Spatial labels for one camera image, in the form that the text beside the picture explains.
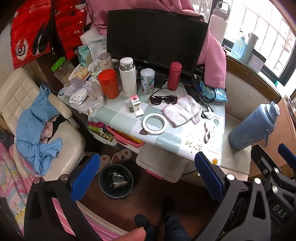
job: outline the finger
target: finger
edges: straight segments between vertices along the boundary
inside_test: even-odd
[[[143,227],[140,227],[114,239],[114,241],[144,241],[145,237],[146,232]]]

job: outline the jeans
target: jeans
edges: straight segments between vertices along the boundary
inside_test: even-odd
[[[191,241],[191,237],[173,213],[168,213],[165,220],[164,241]],[[157,241],[157,229],[155,227],[151,226],[146,230],[145,241]]]

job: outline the brown floor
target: brown floor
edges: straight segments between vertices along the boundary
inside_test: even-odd
[[[99,148],[100,154],[111,156],[118,151],[107,145]],[[172,195],[176,202],[177,217],[188,234],[194,237],[206,224],[215,206],[207,190],[183,181],[170,183],[159,180],[139,167],[135,159],[134,153],[131,160],[124,164],[134,177],[133,190],[125,200],[111,200],[105,196],[99,187],[99,175],[96,175],[81,203],[126,231],[136,228],[134,217],[137,213],[142,213],[159,228],[159,240],[162,240],[164,226],[160,220],[161,202],[165,195]]]

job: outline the leather chair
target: leather chair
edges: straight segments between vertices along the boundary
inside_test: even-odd
[[[0,112],[14,135],[21,113],[32,105],[38,94],[38,86],[23,68],[16,69],[0,88]],[[57,138],[62,138],[63,145],[43,177],[45,181],[56,180],[62,174],[70,174],[85,156],[85,140],[77,130],[79,125],[72,118],[71,110],[54,94],[50,94],[48,99],[67,120],[59,125],[49,141],[50,143]],[[20,163],[17,146],[13,145],[14,161],[18,171],[24,178],[28,178],[28,173]]]

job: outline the computer monitor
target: computer monitor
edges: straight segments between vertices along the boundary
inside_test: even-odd
[[[150,9],[108,12],[107,51],[163,68],[173,61],[193,76],[208,24],[195,17]]]

